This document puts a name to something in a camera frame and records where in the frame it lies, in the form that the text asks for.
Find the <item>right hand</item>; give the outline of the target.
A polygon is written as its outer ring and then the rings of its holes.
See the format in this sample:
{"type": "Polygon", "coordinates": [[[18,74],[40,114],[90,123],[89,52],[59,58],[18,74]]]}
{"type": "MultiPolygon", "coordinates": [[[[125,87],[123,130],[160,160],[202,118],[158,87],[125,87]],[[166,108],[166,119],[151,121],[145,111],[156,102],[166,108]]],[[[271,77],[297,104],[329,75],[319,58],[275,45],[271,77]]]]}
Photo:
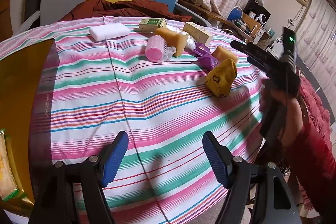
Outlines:
{"type": "Polygon", "coordinates": [[[269,83],[268,79],[262,79],[261,83],[259,110],[263,114],[266,113],[266,96],[268,93],[271,94],[274,100],[280,102],[285,107],[286,118],[284,119],[279,139],[283,147],[289,147],[303,129],[301,106],[297,98],[288,95],[285,91],[267,88],[266,85],[269,83]]]}

